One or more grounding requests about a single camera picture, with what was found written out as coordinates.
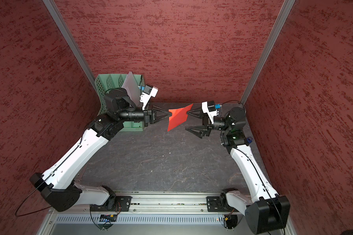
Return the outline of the red square paper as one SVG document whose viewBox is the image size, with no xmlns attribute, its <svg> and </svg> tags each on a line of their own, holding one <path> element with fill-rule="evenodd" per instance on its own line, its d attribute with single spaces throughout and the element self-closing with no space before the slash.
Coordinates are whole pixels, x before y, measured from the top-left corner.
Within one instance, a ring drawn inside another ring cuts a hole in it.
<svg viewBox="0 0 353 235">
<path fill-rule="evenodd" d="M 178 109 L 169 109 L 168 111 L 171 113 L 169 117 L 169 124 L 168 124 L 168 132 L 174 129 L 175 127 L 181 125 L 182 123 L 187 121 L 188 114 L 187 112 L 191 110 L 193 104 L 187 105 L 183 108 Z"/>
</svg>

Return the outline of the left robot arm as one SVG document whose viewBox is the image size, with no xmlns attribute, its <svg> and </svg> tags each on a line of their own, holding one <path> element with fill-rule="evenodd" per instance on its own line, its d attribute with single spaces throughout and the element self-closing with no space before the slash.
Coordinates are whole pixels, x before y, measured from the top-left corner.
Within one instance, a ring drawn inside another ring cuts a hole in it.
<svg viewBox="0 0 353 235">
<path fill-rule="evenodd" d="M 107 111 L 87 125 L 82 137 L 55 165 L 30 178 L 52 208 L 58 212 L 74 205 L 97 205 L 108 211 L 115 209 L 116 194 L 113 190 L 107 186 L 84 186 L 74 182 L 74 178 L 91 157 L 124 128 L 124 122 L 143 122 L 148 125 L 171 116 L 170 112 L 158 107 L 146 110 L 149 100 L 157 92 L 156 87 L 145 86 L 140 95 L 142 107 L 131 100 L 125 88 L 114 88 L 105 94 Z"/>
</svg>

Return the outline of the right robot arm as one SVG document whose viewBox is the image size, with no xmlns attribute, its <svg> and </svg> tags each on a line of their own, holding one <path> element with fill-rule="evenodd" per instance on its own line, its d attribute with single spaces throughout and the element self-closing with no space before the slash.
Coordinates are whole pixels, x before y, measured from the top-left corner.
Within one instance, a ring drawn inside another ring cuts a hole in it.
<svg viewBox="0 0 353 235">
<path fill-rule="evenodd" d="M 202 120 L 202 125 L 186 128 L 195 136 L 203 138 L 213 130 L 220 131 L 221 144 L 238 165 L 249 189 L 248 196 L 230 188 L 223 190 L 218 202 L 207 200 L 209 208 L 218 207 L 228 212 L 224 216 L 224 227 L 235 228 L 238 224 L 235 213 L 239 212 L 255 235 L 270 234 L 276 230 L 285 234 L 290 202 L 272 187 L 253 156 L 250 139 L 243 131 L 246 125 L 245 108 L 233 107 L 224 117 L 218 115 L 216 105 L 190 110 L 187 114 Z"/>
</svg>

